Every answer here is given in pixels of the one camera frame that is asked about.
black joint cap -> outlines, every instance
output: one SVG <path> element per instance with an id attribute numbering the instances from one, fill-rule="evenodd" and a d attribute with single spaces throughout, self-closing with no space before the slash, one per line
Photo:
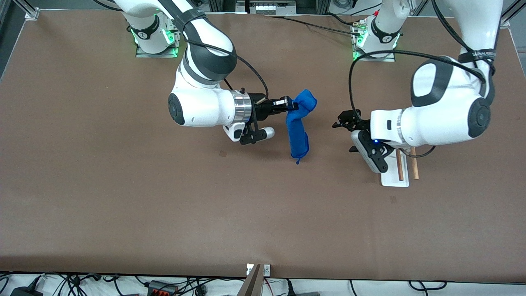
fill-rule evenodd
<path id="1" fill-rule="evenodd" d="M 168 97 L 168 110 L 171 118 L 179 125 L 185 124 L 185 117 L 183 116 L 183 108 L 175 94 L 170 94 Z"/>
<path id="2" fill-rule="evenodd" d="M 480 136 L 490 124 L 491 111 L 488 101 L 483 98 L 476 99 L 469 108 L 468 134 L 470 137 Z"/>

red wire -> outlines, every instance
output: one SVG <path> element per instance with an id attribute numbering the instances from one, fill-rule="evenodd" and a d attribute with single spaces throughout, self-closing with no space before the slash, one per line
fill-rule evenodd
<path id="1" fill-rule="evenodd" d="M 272 288 L 270 287 L 270 283 L 268 282 L 267 279 L 265 279 L 265 282 L 267 282 L 267 287 L 268 287 L 268 289 L 270 290 L 270 295 L 271 295 L 271 296 L 274 296 L 274 293 L 272 292 Z"/>

floor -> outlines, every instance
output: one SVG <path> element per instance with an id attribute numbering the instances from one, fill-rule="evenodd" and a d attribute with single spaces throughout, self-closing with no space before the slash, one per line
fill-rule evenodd
<path id="1" fill-rule="evenodd" d="M 38 275 L 37 274 L 13 274 L 9 275 L 9 282 L 1 295 L 9 295 L 14 288 L 27 287 Z M 163 283 L 180 283 L 185 282 L 186 278 L 167 278 L 167 277 L 139 277 L 142 282 L 151 280 L 161 281 Z M 47 275 L 42 277 L 37 285 L 37 291 L 44 293 L 44 296 L 53 295 L 54 291 L 60 285 L 62 278 L 58 275 Z M 287 295 L 288 286 L 284 279 L 268 279 L 272 288 L 272 295 Z M 390 295 L 390 296 L 424 296 L 424 292 L 413 290 L 408 282 L 405 281 L 362 281 L 353 280 L 352 284 L 355 293 L 351 289 L 349 280 L 302 280 L 291 279 L 292 286 L 296 295 L 302 293 L 318 292 L 321 296 L 368 296 L 368 295 Z M 124 276 L 117 280 L 117 286 L 123 295 L 146 295 L 146 288 L 132 276 Z M 412 283 L 414 287 L 420 288 L 418 282 Z M 423 283 L 427 288 L 440 287 L 443 283 Z M 240 280 L 214 280 L 208 284 L 208 296 L 226 296 L 236 295 L 242 285 Z M 92 279 L 82 281 L 80 287 L 86 292 L 87 296 L 117 296 L 114 282 L 94 281 Z M 271 296 L 268 287 L 262 287 L 262 296 Z M 62 295 L 69 292 L 67 285 L 62 291 Z M 526 285 L 523 284 L 474 284 L 474 283 L 447 283 L 444 289 L 438 291 L 429 291 L 429 296 L 514 296 L 525 295 Z M 178 295 L 193 296 L 191 291 Z"/>

black band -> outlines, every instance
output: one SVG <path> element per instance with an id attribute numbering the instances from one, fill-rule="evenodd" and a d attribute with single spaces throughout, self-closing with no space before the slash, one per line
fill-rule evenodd
<path id="1" fill-rule="evenodd" d="M 190 77 L 192 77 L 195 81 L 197 81 L 197 82 L 199 82 L 201 84 L 205 84 L 205 85 L 217 84 L 217 81 L 212 81 L 212 80 L 205 79 L 205 78 L 199 76 L 197 73 L 195 73 L 194 70 L 192 70 L 192 68 L 188 64 L 188 56 L 186 56 L 186 53 L 187 52 L 185 52 L 185 56 L 183 57 L 183 66 L 185 67 L 185 70 L 188 73 L 188 75 L 190 75 Z"/>
<path id="2" fill-rule="evenodd" d="M 378 29 L 378 27 L 376 27 L 376 18 L 374 18 L 371 22 L 371 29 L 372 29 L 372 32 L 376 35 L 376 37 L 378 37 L 378 39 L 380 39 L 380 43 L 389 43 L 391 42 L 394 38 L 396 38 L 396 36 L 398 35 L 398 33 L 400 32 L 400 30 L 394 32 L 394 33 L 391 33 L 391 34 L 388 34 L 380 29 Z"/>
<path id="3" fill-rule="evenodd" d="M 494 61 L 496 55 L 497 52 L 494 49 L 489 48 L 487 50 L 477 50 L 463 53 L 459 55 L 458 61 L 462 64 L 480 60 Z"/>
<path id="4" fill-rule="evenodd" d="M 174 25 L 180 32 L 183 32 L 186 24 L 204 16 L 206 16 L 206 13 L 201 8 L 192 8 L 177 16 L 174 19 Z"/>
<path id="5" fill-rule="evenodd" d="M 155 20 L 153 22 L 153 24 L 150 25 L 150 27 L 147 27 L 145 29 L 135 29 L 134 27 L 130 26 L 131 30 L 135 33 L 135 35 L 137 37 L 139 37 L 140 39 L 143 39 L 143 40 L 148 40 L 150 39 L 151 35 L 157 31 L 157 29 L 159 28 L 159 24 L 160 24 L 160 21 L 159 21 L 159 16 L 155 15 Z"/>

wooden stick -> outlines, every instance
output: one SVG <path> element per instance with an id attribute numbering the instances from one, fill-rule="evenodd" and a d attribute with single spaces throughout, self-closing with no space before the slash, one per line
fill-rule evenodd
<path id="1" fill-rule="evenodd" d="M 414 147 L 411 147 L 411 155 L 417 155 L 417 150 Z M 413 167 L 413 178 L 415 180 L 420 179 L 420 176 L 418 175 L 417 159 L 414 157 L 411 157 L 411 166 Z"/>
<path id="2" fill-rule="evenodd" d="M 400 149 L 396 149 L 396 164 L 398 166 L 398 180 L 403 181 L 402 155 Z"/>

